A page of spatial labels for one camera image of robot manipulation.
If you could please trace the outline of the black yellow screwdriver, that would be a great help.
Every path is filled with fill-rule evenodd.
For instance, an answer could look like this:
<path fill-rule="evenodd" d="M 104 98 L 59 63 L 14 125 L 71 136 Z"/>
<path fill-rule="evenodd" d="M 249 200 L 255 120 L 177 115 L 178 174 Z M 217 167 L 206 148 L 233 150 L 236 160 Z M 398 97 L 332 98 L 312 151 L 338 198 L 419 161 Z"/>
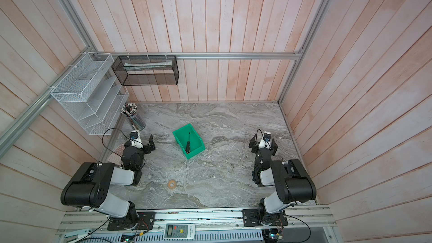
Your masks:
<path fill-rule="evenodd" d="M 190 149 L 190 145 L 191 145 L 191 141 L 190 141 L 190 139 L 191 139 L 191 133 L 189 133 L 188 140 L 187 140 L 187 144 L 186 144 L 186 148 L 185 148 L 185 152 L 186 152 L 186 154 L 189 154 L 190 151 L 191 151 L 191 149 Z"/>

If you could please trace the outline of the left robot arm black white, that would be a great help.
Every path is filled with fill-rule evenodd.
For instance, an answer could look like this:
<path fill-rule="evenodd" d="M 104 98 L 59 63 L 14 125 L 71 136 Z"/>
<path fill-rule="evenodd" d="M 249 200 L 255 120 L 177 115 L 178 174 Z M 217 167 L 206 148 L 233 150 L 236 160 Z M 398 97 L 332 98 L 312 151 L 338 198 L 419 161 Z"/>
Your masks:
<path fill-rule="evenodd" d="M 142 177 L 145 155 L 155 150 L 153 136 L 143 144 L 138 131 L 129 134 L 120 157 L 122 165 L 86 162 L 64 187 L 61 203 L 76 208 L 93 209 L 108 216 L 108 230 L 151 230 L 155 213 L 138 213 L 133 202 L 109 191 L 110 186 L 136 186 Z"/>

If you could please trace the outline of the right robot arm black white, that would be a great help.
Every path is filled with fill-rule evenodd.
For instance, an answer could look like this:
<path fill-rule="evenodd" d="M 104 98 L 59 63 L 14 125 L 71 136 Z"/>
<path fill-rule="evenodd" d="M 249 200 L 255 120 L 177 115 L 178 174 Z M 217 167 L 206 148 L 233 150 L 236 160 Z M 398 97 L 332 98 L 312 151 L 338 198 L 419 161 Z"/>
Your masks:
<path fill-rule="evenodd" d="M 275 191 L 260 200 L 255 216 L 244 213 L 245 226 L 282 224 L 286 208 L 317 196 L 315 184 L 300 160 L 272 160 L 278 147 L 269 132 L 262 133 L 260 140 L 258 135 L 250 139 L 249 148 L 255 154 L 252 179 L 259 186 L 274 187 Z"/>

